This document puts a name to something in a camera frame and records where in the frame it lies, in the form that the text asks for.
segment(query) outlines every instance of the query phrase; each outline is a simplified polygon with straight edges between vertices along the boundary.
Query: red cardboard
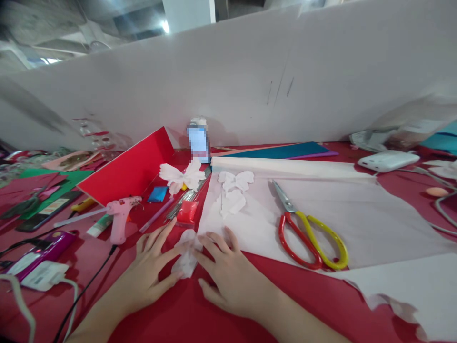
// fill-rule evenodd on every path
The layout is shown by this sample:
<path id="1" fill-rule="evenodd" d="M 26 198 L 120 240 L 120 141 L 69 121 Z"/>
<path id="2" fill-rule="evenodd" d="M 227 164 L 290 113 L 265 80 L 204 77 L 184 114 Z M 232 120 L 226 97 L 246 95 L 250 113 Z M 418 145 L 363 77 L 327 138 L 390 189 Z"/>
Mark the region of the red cardboard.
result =
<path id="1" fill-rule="evenodd" d="M 173 156 L 165 127 L 161 127 L 78 184 L 99 204 L 129 196 L 141 196 L 160 171 L 160 165 Z"/>

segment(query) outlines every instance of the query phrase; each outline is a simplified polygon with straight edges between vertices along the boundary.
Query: green paper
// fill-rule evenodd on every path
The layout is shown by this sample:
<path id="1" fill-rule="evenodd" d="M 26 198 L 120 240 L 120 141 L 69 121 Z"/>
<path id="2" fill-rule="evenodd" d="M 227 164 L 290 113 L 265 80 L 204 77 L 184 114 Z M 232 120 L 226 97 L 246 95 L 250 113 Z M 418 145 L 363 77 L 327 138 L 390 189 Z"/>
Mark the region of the green paper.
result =
<path id="1" fill-rule="evenodd" d="M 67 178 L 58 184 L 59 189 L 56 190 L 49 198 L 34 211 L 24 214 L 20 217 L 22 220 L 27 220 L 33 217 L 35 214 L 43 210 L 45 207 L 51 205 L 54 201 L 64 195 L 66 192 L 71 191 L 78 183 L 91 175 L 94 171 L 54 171 L 51 169 L 26 169 L 20 175 L 20 179 L 25 179 L 33 176 L 39 176 L 44 174 L 52 174 L 58 172 L 59 175 L 66 175 Z"/>

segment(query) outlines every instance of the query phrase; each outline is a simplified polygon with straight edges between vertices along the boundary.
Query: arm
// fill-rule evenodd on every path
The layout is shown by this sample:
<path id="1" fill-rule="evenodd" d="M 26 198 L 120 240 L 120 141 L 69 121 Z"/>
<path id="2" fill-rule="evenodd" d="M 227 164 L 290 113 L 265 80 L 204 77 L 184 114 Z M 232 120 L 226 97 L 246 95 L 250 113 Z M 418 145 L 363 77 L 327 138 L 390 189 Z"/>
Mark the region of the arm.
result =
<path id="1" fill-rule="evenodd" d="M 162 268 L 182 254 L 186 246 L 177 246 L 162 254 L 163 243 L 176 223 L 143 235 L 137 242 L 137 257 L 129 268 L 92 307 L 66 343 L 103 343 L 122 319 L 151 305 L 181 278 L 177 272 L 159 282 Z"/>
<path id="2" fill-rule="evenodd" d="M 198 262 L 218 286 L 211 287 L 199 279 L 206 299 L 227 312 L 258 322 L 281 343 L 349 342 L 259 272 L 239 249 L 233 232 L 227 227 L 226 231 L 232 248 L 213 232 L 207 232 L 207 237 L 199 236 L 215 262 L 194 250 Z"/>

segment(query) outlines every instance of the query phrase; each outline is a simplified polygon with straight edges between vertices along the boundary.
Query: finger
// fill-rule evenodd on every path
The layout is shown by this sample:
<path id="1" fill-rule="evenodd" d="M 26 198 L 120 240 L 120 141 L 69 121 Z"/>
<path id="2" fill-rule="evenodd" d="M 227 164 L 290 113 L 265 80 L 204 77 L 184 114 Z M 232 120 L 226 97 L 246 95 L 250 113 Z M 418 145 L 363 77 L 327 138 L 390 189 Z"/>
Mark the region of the finger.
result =
<path id="1" fill-rule="evenodd" d="M 167 240 L 168 234 L 171 232 L 173 227 L 176 224 L 176 217 L 173 218 L 162 230 L 160 235 L 157 237 L 156 241 L 154 242 L 154 245 L 151 248 L 152 254 L 155 256 L 160 255 L 160 252 L 162 250 L 163 243 Z"/>
<path id="2" fill-rule="evenodd" d="M 165 293 L 167 290 L 169 290 L 171 287 L 175 285 L 176 282 L 179 281 L 179 279 L 184 275 L 183 272 L 174 272 L 167 278 L 163 279 L 160 281 L 157 285 L 154 287 L 151 287 L 150 291 L 152 292 L 152 297 L 154 298 L 154 301 L 163 296 L 163 293 Z"/>
<path id="3" fill-rule="evenodd" d="M 187 248 L 190 246 L 189 243 L 192 242 L 186 242 L 184 244 L 177 245 L 173 249 L 170 249 L 166 253 L 159 256 L 157 258 L 157 267 L 159 269 L 162 269 L 168 262 L 173 260 L 176 256 L 184 254 Z"/>
<path id="4" fill-rule="evenodd" d="M 192 254 L 197 259 L 197 262 L 200 263 L 200 265 L 203 267 L 203 269 L 205 269 L 210 275 L 212 275 L 216 264 L 208 257 L 206 257 L 201 252 L 195 249 L 193 250 Z"/>
<path id="5" fill-rule="evenodd" d="M 144 247 L 145 251 L 151 250 L 152 246 L 154 245 L 154 242 L 156 241 L 157 237 L 160 235 L 160 233 L 163 231 L 165 226 L 159 227 L 156 229 L 153 233 L 149 235 L 148 240 L 146 241 L 146 246 Z"/>
<path id="6" fill-rule="evenodd" d="M 228 226 L 225 227 L 225 231 L 227 232 L 228 239 L 230 239 L 230 243 L 232 245 L 232 250 L 235 252 L 239 252 L 240 249 L 239 249 L 237 237 L 235 236 L 233 231 Z"/>
<path id="7" fill-rule="evenodd" d="M 216 244 L 219 246 L 219 249 L 224 252 L 224 253 L 231 253 L 232 250 L 230 250 L 229 246 L 225 242 L 225 240 L 219 236 L 217 233 L 208 231 L 206 232 L 206 235 L 211 238 Z"/>
<path id="8" fill-rule="evenodd" d="M 149 237 L 150 233 L 142 235 L 137 241 L 137 256 L 140 255 L 144 250 L 144 242 Z"/>
<path id="9" fill-rule="evenodd" d="M 214 259 L 219 258 L 222 256 L 222 251 L 209 240 L 206 236 L 198 236 L 199 241 L 201 244 L 209 251 L 209 253 L 214 257 Z"/>
<path id="10" fill-rule="evenodd" d="M 223 307 L 225 300 L 220 295 L 219 290 L 216 287 L 211 287 L 205 280 L 199 279 L 199 284 L 201 290 L 203 291 L 203 296 L 210 303 L 215 304 L 217 307 Z"/>

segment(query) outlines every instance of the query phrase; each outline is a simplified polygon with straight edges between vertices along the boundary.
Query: ceiling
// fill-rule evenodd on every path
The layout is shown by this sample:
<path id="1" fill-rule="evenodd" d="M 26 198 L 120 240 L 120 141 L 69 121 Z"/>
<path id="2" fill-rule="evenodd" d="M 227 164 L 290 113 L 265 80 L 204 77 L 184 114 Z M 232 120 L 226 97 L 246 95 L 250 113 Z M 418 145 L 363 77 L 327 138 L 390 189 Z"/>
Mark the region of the ceiling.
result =
<path id="1" fill-rule="evenodd" d="M 214 0 L 216 21 L 299 2 L 322 1 Z M 162 0 L 4 0 L 0 4 L 0 74 L 45 65 L 43 58 L 66 60 L 91 53 L 93 41 L 108 49 L 162 35 L 167 20 Z"/>

